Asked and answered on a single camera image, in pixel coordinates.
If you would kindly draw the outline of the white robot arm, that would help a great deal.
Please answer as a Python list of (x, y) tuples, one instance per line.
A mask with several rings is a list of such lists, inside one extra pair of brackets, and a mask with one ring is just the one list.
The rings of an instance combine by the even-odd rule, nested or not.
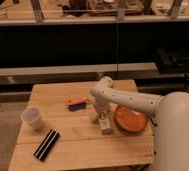
[(96, 111), (107, 111), (112, 102), (154, 116), (152, 171), (189, 171), (189, 93), (161, 96), (116, 90), (113, 86), (114, 81), (105, 76), (91, 88)]

